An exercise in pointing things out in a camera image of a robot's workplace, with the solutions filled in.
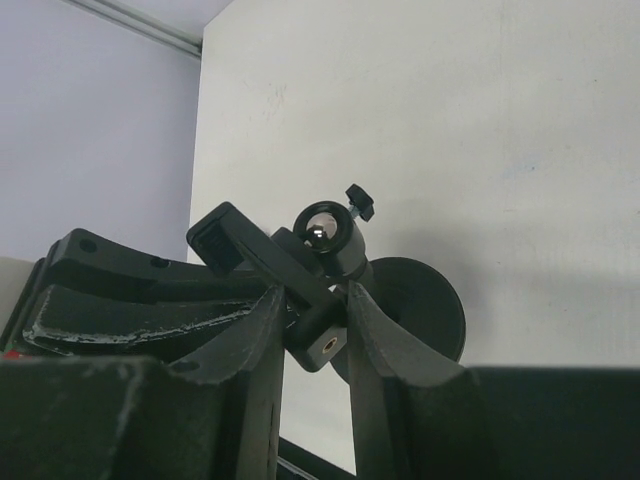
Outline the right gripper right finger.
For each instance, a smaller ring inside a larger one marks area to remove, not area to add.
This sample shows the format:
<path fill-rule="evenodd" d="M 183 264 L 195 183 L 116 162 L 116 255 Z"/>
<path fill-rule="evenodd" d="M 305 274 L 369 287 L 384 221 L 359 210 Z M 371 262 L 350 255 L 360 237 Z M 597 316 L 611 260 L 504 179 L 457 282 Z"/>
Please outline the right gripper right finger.
<path fill-rule="evenodd" d="M 361 479 L 635 479 L 639 373 L 465 367 L 425 345 L 359 284 L 348 369 Z"/>

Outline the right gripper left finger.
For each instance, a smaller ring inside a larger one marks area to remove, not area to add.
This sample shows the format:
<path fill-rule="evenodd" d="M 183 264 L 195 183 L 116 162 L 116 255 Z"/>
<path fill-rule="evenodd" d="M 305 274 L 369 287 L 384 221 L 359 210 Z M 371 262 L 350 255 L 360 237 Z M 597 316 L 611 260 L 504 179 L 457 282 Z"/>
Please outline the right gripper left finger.
<path fill-rule="evenodd" d="M 273 287 L 172 364 L 140 356 L 1 364 L 5 479 L 272 479 L 285 295 Z"/>

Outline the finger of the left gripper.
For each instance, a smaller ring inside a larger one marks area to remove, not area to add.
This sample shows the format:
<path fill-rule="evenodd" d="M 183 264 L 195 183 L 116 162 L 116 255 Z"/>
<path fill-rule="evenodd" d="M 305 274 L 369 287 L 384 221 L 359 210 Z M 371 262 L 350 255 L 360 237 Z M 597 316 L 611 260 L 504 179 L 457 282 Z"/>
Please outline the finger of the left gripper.
<path fill-rule="evenodd" d="M 132 303 L 255 300 L 265 292 L 251 271 L 218 277 L 207 267 L 150 255 L 76 228 L 41 260 L 34 290 L 65 287 Z"/>
<path fill-rule="evenodd" d="M 266 287 L 210 288 L 203 300 L 139 303 L 62 286 L 39 294 L 26 316 L 26 344 L 60 355 L 183 356 L 246 316 Z"/>

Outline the black phone stand round base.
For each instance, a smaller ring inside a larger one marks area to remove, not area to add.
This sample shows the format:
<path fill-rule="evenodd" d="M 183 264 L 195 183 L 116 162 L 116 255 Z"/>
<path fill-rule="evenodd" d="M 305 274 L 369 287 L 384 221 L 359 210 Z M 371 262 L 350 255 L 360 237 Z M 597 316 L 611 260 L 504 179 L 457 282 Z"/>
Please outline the black phone stand round base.
<path fill-rule="evenodd" d="M 348 378 L 346 313 L 352 282 L 411 335 L 444 357 L 459 360 L 466 321 L 454 287 L 415 259 L 369 260 L 356 221 L 372 219 L 374 200 L 356 184 L 346 195 L 348 205 L 313 203 L 291 229 L 281 227 L 271 235 L 224 202 L 194 224 L 186 239 L 217 275 L 229 275 L 246 264 L 268 282 L 284 286 L 294 310 L 286 346 L 309 372 L 331 364 L 342 380 Z"/>

